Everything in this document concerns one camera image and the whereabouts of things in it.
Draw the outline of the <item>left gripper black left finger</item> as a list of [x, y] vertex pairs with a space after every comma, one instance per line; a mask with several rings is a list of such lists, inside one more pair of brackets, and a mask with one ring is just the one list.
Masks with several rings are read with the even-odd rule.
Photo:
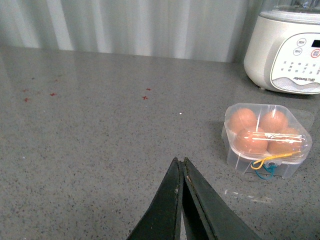
[[181, 235], [184, 176], [175, 157], [157, 192], [129, 240], [179, 240]]

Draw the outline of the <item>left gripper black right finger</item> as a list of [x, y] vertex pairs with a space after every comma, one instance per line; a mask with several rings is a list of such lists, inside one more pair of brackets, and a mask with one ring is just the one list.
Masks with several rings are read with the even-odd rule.
[[183, 218], [188, 240], [259, 240], [193, 163], [183, 160]]

